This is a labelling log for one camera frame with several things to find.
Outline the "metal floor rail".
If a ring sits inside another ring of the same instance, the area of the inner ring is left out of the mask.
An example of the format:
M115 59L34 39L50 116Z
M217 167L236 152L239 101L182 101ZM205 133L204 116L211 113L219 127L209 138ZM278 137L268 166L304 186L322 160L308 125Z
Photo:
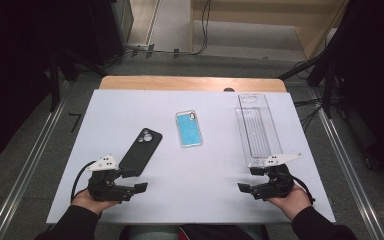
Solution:
M345 177L348 187L350 188L350 192L354 198L357 209L362 217L371 240L384 240L384 229L379 221L375 209L373 208L371 200L358 178L333 120L328 117L323 108L318 110L318 115L331 142L341 171Z
M30 180L40 162L41 156L65 107L71 88L72 86L68 81L62 83L62 86L60 87L60 102L56 105L55 109L48 114L40 134L29 152L11 191L0 207L0 240L3 240Z

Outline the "black metal stand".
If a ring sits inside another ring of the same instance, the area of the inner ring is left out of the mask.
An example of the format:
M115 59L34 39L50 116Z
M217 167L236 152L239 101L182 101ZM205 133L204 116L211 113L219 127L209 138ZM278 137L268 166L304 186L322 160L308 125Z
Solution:
M95 72L101 77L108 76L109 73L102 68L96 66L92 62L81 57L69 49L56 49L49 56L49 79L51 83L51 108L50 111L54 112L61 102L60 96L60 83L58 73L62 72L68 81L76 81L79 76L79 71L75 67L75 62L83 65L87 69Z
M298 63L291 70L278 76L278 79L285 81L286 79L311 68L311 72L307 78L307 85L309 87L317 87L321 82L324 82L322 109L328 118L332 117L331 100L337 63L337 56L335 55L337 47L338 42L336 40L331 40L327 44L326 48L316 57L311 60Z

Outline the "person's right hand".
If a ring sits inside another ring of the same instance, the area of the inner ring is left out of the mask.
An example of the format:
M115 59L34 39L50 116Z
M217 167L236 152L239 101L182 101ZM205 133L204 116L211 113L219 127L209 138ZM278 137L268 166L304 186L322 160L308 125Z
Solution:
M294 185L290 193L284 197L269 198L268 202L278 207L283 214L291 221L311 203L306 191L298 185Z

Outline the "black tape mark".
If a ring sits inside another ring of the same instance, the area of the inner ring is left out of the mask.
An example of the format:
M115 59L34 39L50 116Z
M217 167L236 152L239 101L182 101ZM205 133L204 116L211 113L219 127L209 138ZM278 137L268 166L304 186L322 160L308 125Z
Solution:
M81 120L82 114L81 113L68 113L68 115L70 117L74 117L75 118L74 124L73 124L73 126L71 128L71 131L70 131L71 133L74 133L74 131L76 130L76 128L77 128L77 126L78 126L78 124L79 124L79 122Z

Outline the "light wooden frame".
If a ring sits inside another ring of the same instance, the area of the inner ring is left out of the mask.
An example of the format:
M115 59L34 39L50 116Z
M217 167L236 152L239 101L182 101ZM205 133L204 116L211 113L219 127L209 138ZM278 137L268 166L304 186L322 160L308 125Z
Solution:
M348 0L211 0L207 55L300 61L314 58Z

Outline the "clear plastic tray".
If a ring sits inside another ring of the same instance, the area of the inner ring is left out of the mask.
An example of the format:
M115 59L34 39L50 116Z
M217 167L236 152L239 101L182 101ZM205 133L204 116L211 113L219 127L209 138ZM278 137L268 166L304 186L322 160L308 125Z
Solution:
M239 94L235 112L246 166L273 166L283 150L266 96Z

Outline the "reflective clear-rimmed phone case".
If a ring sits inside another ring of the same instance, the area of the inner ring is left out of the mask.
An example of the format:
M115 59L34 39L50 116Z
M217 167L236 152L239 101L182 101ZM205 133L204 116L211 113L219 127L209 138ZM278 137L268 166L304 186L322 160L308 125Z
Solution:
M193 110L178 112L175 119L183 148L199 146L203 143L197 114Z

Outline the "white table board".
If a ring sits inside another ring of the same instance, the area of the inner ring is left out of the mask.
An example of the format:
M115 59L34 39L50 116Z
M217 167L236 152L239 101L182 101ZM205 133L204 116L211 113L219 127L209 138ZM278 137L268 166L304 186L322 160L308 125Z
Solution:
M118 184L147 183L145 192L106 210L102 219L122 224L284 223L276 207L239 191L238 183L260 184L245 165L235 92L97 90L93 93L61 178L48 222L66 211L74 186L90 175L81 168L107 154L122 159L144 128L163 138L138 177ZM175 116L193 110L203 143L183 148Z

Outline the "black cabinet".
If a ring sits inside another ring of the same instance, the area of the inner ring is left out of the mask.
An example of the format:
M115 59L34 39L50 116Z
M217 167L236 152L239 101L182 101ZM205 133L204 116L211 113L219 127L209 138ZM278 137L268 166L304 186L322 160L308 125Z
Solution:
M98 46L98 63L121 57L126 50L134 17L130 0L87 0Z

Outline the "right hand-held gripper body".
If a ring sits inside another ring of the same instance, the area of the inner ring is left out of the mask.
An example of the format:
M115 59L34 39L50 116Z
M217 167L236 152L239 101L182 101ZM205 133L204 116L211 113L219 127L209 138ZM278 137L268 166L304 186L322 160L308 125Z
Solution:
M264 184L251 186L251 194L255 199L269 199L274 197L286 197L293 188L293 176L286 165L287 162L298 159L301 154L274 154L263 160L252 163L250 168L265 169L265 175L269 181Z

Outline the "black phone case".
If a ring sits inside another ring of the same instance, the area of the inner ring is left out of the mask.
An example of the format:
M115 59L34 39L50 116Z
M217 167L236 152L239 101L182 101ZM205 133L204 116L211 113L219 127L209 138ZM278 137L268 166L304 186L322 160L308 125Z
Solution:
M142 129L119 163L121 173L123 170L135 169L135 177L140 176L162 138L163 136L159 132L149 128Z

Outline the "wooden table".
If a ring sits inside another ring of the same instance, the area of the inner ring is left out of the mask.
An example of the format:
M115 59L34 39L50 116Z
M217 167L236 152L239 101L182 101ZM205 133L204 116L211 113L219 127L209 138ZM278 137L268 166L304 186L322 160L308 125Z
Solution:
M99 89L286 92L285 84L280 79L185 76L106 76Z

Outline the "person's left hand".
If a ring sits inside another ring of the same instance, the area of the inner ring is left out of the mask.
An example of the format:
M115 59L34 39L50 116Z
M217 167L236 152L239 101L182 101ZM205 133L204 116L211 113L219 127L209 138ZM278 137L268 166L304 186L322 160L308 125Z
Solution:
M83 190L74 196L71 204L100 215L104 210L117 205L118 201L97 201L90 195L88 190Z

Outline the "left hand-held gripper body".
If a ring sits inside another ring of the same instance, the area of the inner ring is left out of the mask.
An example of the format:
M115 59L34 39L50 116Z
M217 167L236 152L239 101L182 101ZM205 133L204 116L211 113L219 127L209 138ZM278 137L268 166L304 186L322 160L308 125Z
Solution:
M94 161L86 170L91 173L87 189L96 201L129 201L135 194L134 187L115 183L121 176L121 170L112 155Z

